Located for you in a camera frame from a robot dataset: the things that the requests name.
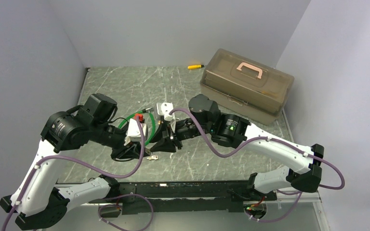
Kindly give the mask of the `silver key bunch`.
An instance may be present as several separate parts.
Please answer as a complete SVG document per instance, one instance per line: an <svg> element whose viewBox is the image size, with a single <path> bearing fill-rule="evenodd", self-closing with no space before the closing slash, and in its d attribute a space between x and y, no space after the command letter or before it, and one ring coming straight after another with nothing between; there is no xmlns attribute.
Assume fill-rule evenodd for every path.
<svg viewBox="0 0 370 231"><path fill-rule="evenodd" d="M148 160L158 160L159 157L157 155L151 155L149 157L147 157Z"/></svg>

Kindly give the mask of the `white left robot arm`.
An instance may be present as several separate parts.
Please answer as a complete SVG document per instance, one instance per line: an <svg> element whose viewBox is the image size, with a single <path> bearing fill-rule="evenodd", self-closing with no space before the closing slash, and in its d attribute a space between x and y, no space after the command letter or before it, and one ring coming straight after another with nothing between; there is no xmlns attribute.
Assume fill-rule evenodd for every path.
<svg viewBox="0 0 370 231"><path fill-rule="evenodd" d="M142 161L148 127L141 117L131 119L125 128L115 127L117 110L115 100L95 93L85 104L49 117L27 175L16 192L0 200L8 217L17 213L15 223L21 230L46 229L75 207L96 199L113 202L118 198L119 180L127 174L111 174L74 157L76 150L92 141L113 151L133 149L134 157ZM68 161L99 175L87 183L59 189L56 182Z"/></svg>

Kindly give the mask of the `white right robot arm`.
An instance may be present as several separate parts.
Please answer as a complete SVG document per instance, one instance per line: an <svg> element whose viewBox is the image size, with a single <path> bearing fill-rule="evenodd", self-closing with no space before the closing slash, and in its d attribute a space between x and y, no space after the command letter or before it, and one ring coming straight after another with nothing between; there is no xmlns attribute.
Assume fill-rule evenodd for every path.
<svg viewBox="0 0 370 231"><path fill-rule="evenodd" d="M304 193L318 190L324 152L321 145L302 146L274 136L247 119L222 113L217 102L203 94L191 98L188 108L181 109L186 119L178 120L177 112L171 103L157 103L159 127L151 139L151 152L174 153L182 148L184 140L202 137L218 157L249 150L283 164L280 169L250 175L246 193L252 200L287 187Z"/></svg>

